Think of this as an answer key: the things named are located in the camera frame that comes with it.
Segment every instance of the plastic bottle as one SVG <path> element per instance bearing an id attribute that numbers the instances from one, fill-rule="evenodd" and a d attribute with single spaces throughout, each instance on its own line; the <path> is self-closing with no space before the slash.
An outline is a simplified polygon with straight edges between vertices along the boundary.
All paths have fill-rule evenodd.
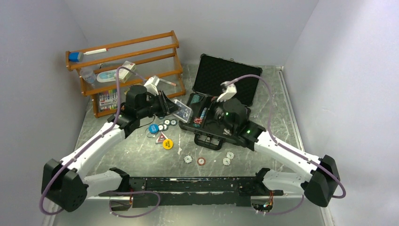
<path id="1" fill-rule="evenodd" d="M 94 83 L 96 81 L 96 75 L 94 74 L 93 70 L 84 67 L 80 70 L 80 75 L 82 76 L 84 81 L 91 85 L 92 88 L 95 88 Z"/>

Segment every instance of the gray marble surface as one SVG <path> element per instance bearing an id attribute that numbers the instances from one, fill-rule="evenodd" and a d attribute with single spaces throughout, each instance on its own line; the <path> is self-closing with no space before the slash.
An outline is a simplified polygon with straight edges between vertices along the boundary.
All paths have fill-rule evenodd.
<path id="1" fill-rule="evenodd" d="M 271 129 L 273 133 L 287 143 L 298 147 L 295 130 L 293 128 L 287 100 L 282 88 L 282 81 L 275 67 L 263 66 L 262 77 L 271 85 L 273 103 L 267 93 L 266 87 L 259 82 L 254 104 L 251 107 L 250 119 L 266 127 L 270 104 L 273 104 L 273 116 Z M 195 81 L 198 65 L 183 66 L 183 81 L 187 94 L 177 99 L 186 103 L 191 88 Z M 166 93 L 175 89 L 170 85 L 161 84 L 159 89 Z M 87 114 L 83 122 L 82 130 L 76 147 L 81 146 L 92 137 L 106 122 L 107 116 L 96 119 L 93 115 L 91 102 L 88 104 Z M 152 119 L 142 120 L 141 124 L 147 124 Z M 111 167 L 118 167 L 130 176 L 137 177 L 209 177 L 209 176 L 253 176 L 262 167 L 279 171 L 290 171 L 270 156 L 252 152 L 249 149 L 224 143 L 220 151 L 213 151 L 194 143 L 194 134 L 181 130 L 178 126 L 170 126 L 165 135 L 174 142 L 173 148 L 165 150 L 162 145 L 155 144 L 155 138 L 147 138 L 145 135 L 147 127 L 137 129 L 126 140 L 122 141 L 104 155 L 101 161 L 94 166 L 88 175 L 103 173 Z M 233 152 L 235 157 L 230 166 L 222 164 L 227 152 Z M 184 162 L 184 156 L 190 155 L 194 161 L 190 164 Z M 204 166 L 199 166 L 196 159 L 206 159 Z"/>

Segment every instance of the wire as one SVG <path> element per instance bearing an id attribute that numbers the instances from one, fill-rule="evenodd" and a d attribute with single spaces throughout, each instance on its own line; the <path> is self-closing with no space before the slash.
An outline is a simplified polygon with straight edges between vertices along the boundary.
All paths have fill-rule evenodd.
<path id="1" fill-rule="evenodd" d="M 289 209 L 289 210 L 283 211 L 283 212 L 278 212 L 278 213 L 273 213 L 273 212 L 270 213 L 270 212 L 269 212 L 269 213 L 266 213 L 266 215 L 276 216 L 276 215 L 283 215 L 283 214 L 286 214 L 286 213 L 290 213 L 290 212 L 292 212 L 292 211 L 298 209 L 298 208 L 302 205 L 304 199 L 305 199 L 305 196 L 302 195 L 301 201 L 300 201 L 295 207 L 293 207 L 293 208 L 291 208 L 291 209 Z"/>
<path id="2" fill-rule="evenodd" d="M 112 211 L 111 202 L 110 202 L 109 203 L 110 214 L 112 214 L 112 215 L 114 215 L 116 217 L 119 217 L 119 218 L 138 218 L 138 217 L 142 217 L 142 216 L 147 215 L 147 214 L 153 212 L 154 210 L 156 210 L 159 207 L 160 202 L 161 202 L 160 194 L 158 194 L 157 192 L 153 192 L 153 191 L 138 191 L 138 192 L 113 192 L 113 191 L 109 191 L 108 193 L 110 193 L 110 194 L 144 194 L 144 193 L 150 193 L 150 194 L 154 194 L 154 195 L 156 195 L 158 197 L 158 202 L 154 206 L 154 208 L 152 208 L 151 210 L 149 210 L 149 211 L 147 211 L 145 213 L 134 215 L 134 216 L 125 216 L 125 215 L 120 215 L 120 214 L 115 213 L 114 211 Z"/>
<path id="3" fill-rule="evenodd" d="M 127 67 L 120 66 L 120 67 L 118 67 L 118 69 L 125 69 L 125 70 L 128 70 L 130 73 L 135 74 L 135 75 L 137 75 L 138 77 L 140 77 L 140 79 L 142 79 L 143 81 L 147 81 L 147 79 L 145 79 L 145 77 L 139 75 L 137 72 L 134 72 L 134 71 L 128 69 Z"/>
<path id="4" fill-rule="evenodd" d="M 114 200 L 110 201 L 110 203 L 112 203 L 112 202 L 117 203 L 117 204 L 122 205 L 122 206 L 129 206 L 129 207 L 132 206 L 132 204 L 125 204 L 125 203 L 114 201 Z"/>
<path id="5" fill-rule="evenodd" d="M 308 158 L 305 157 L 304 155 L 302 155 L 302 154 L 300 154 L 300 153 L 297 153 L 296 151 L 291 150 L 289 147 L 287 147 L 287 146 L 285 146 L 285 145 L 279 143 L 279 142 L 276 140 L 276 138 L 273 136 L 273 134 L 272 134 L 272 132 L 271 132 L 271 115 L 272 115 L 272 110 L 273 110 L 273 95 L 271 94 L 270 85 L 266 82 L 266 80 L 265 80 L 264 78 L 262 78 L 262 77 L 260 77 L 260 76 L 258 76 L 258 75 L 255 75 L 255 74 L 246 74 L 246 75 L 240 76 L 240 77 L 238 77 L 238 78 L 236 78 L 236 79 L 233 79 L 232 81 L 228 82 L 225 86 L 226 86 L 226 87 L 227 87 L 227 86 L 230 86 L 231 84 L 234 84 L 234 83 L 240 81 L 241 79 L 250 78 L 250 77 L 252 77 L 252 78 L 257 78 L 257 79 L 259 79 L 260 81 L 262 81 L 262 82 L 265 84 L 265 86 L 266 86 L 266 88 L 267 88 L 267 91 L 268 91 L 268 93 L 269 93 L 270 100 L 271 100 L 270 103 L 271 103 L 271 104 L 270 104 L 270 108 L 269 108 L 269 118 L 268 118 L 268 120 L 267 120 L 267 131 L 269 132 L 269 135 L 270 135 L 271 139 L 273 140 L 273 142 L 276 143 L 278 146 L 284 148 L 285 150 L 289 151 L 290 153 L 292 153 L 292 154 L 294 154 L 294 155 L 296 155 L 296 156 L 298 156 L 298 157 L 300 157 L 300 158 L 302 158 L 302 159 L 304 159 L 304 160 L 306 160 L 306 161 L 309 161 L 311 164 L 317 166 L 317 167 L 320 168 L 322 171 L 324 171 L 324 172 L 325 172 L 327 175 L 329 175 L 329 176 L 340 186 L 340 188 L 342 189 L 342 195 L 339 195 L 339 196 L 333 195 L 332 197 L 333 197 L 333 198 L 337 198 L 337 199 L 342 199 L 342 198 L 344 198 L 344 197 L 346 196 L 346 190 L 345 190 L 343 184 L 340 182 L 340 180 L 339 180 L 336 176 L 334 176 L 330 171 L 328 171 L 326 168 L 324 168 L 324 167 L 321 166 L 320 164 L 316 163 L 315 161 L 313 161 L 313 160 L 308 160 Z M 288 212 L 291 212 L 291 211 L 296 210 L 296 209 L 302 204 L 303 199 L 304 199 L 304 196 L 302 195 L 302 200 L 301 200 L 301 202 L 300 202 L 297 206 L 295 206 L 293 209 L 284 211 L 284 212 L 282 212 L 282 213 L 275 213 L 274 215 L 284 214 L 284 213 L 288 213 Z"/>
<path id="6" fill-rule="evenodd" d="M 129 72 L 136 74 L 136 75 L 139 76 L 141 79 L 143 79 L 144 81 L 146 81 L 146 79 L 145 79 L 144 77 L 142 77 L 141 75 L 135 73 L 134 71 L 132 71 L 132 70 L 130 70 L 130 69 L 128 69 L 128 68 L 125 68 L 125 67 L 122 67 L 122 66 L 121 66 L 121 67 L 118 67 L 118 68 L 116 69 L 116 90 L 117 90 L 117 94 L 118 94 L 118 96 L 117 96 L 117 106 L 118 106 L 118 108 L 117 108 L 117 111 L 116 111 L 116 114 L 115 114 L 115 120 L 113 121 L 112 125 L 111 125 L 107 130 L 104 131 L 104 133 L 98 135 L 97 137 L 95 137 L 94 139 L 92 139 L 89 143 L 87 143 L 84 147 L 82 147 L 82 149 L 81 149 L 72 159 L 70 159 L 64 166 L 62 166 L 62 167 L 60 168 L 60 170 L 57 171 L 57 173 L 55 173 L 55 175 L 51 178 L 51 180 L 50 180 L 49 183 L 47 184 L 46 188 L 43 190 L 43 193 L 41 194 L 40 201 L 39 201 L 39 209 L 40 209 L 40 211 L 41 211 L 43 214 L 46 214 L 46 215 L 56 215 L 56 214 L 58 214 L 58 213 L 60 213 L 60 212 L 63 211 L 63 209 L 61 208 L 61 209 L 57 210 L 56 212 L 48 212 L 48 211 L 46 211 L 46 210 L 43 208 L 44 198 L 46 197 L 46 195 L 47 195 L 48 191 L 50 190 L 51 186 L 53 185 L 53 183 L 55 182 L 55 180 L 60 176 L 60 174 L 61 174 L 68 166 L 70 166 L 74 161 L 76 161 L 77 158 L 79 158 L 85 151 L 87 151 L 97 140 L 99 140 L 100 138 L 104 137 L 108 132 L 110 132 L 110 131 L 115 127 L 116 122 L 117 122 L 117 119 L 119 118 L 119 115 L 120 115 L 120 104 L 121 104 L 121 103 L 120 103 L 120 82 L 119 82 L 119 70 L 120 70 L 120 69 L 128 70 Z M 139 192 L 136 192 L 136 193 L 141 194 L 141 193 L 149 193 L 149 192 L 147 192 L 147 191 L 139 191 Z"/>
<path id="7" fill-rule="evenodd" d="M 143 127 L 143 126 L 148 126 L 148 125 L 150 125 L 151 123 L 153 123 L 154 120 L 155 120 L 155 115 L 152 116 L 152 121 L 151 121 L 150 123 L 147 123 L 147 124 L 145 124 L 145 125 L 139 126 L 139 127 L 137 127 L 137 128 L 141 128 L 141 127 Z"/>

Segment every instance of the playing card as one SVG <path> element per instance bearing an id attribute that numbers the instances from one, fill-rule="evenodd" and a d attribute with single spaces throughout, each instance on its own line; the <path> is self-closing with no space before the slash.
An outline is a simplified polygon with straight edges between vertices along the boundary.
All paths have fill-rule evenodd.
<path id="1" fill-rule="evenodd" d="M 190 119 L 192 109 L 177 99 L 175 99 L 173 102 L 180 107 L 180 110 L 174 112 L 173 115 L 182 120 L 184 123 L 187 123 Z"/>

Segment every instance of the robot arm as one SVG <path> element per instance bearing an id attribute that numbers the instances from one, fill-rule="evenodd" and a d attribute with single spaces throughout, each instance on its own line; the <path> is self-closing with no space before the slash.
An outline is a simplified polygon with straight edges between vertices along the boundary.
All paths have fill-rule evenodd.
<path id="1" fill-rule="evenodd" d="M 52 177 L 70 160 L 74 160 L 47 192 L 46 197 L 61 206 L 68 212 L 76 210 L 85 199 L 107 191 L 128 191 L 129 175 L 117 168 L 111 168 L 105 173 L 86 177 L 89 170 L 101 160 L 101 158 L 140 126 L 140 120 L 156 115 L 164 117 L 179 109 L 170 101 L 162 91 L 148 89 L 147 86 L 135 85 L 126 95 L 126 102 L 120 116 L 111 116 L 103 127 L 91 139 L 79 149 L 64 157 L 61 161 L 51 159 L 43 170 L 42 192 L 49 184 Z M 103 135 L 113 122 L 117 120 L 115 127 Z M 88 143 L 101 135 L 79 158 L 76 154 Z"/>
<path id="2" fill-rule="evenodd" d="M 268 169 L 263 178 L 265 187 L 269 190 L 304 194 L 312 203 L 326 207 L 338 187 L 338 183 L 331 177 L 339 180 L 335 160 L 328 155 L 320 158 L 305 153 L 276 137 L 272 138 L 264 127 L 247 119 L 244 105 L 234 98 L 230 99 L 235 93 L 234 84 L 230 84 L 216 100 L 221 109 L 221 123 L 231 131 L 239 145 L 267 154 L 294 171 L 286 173 Z"/>

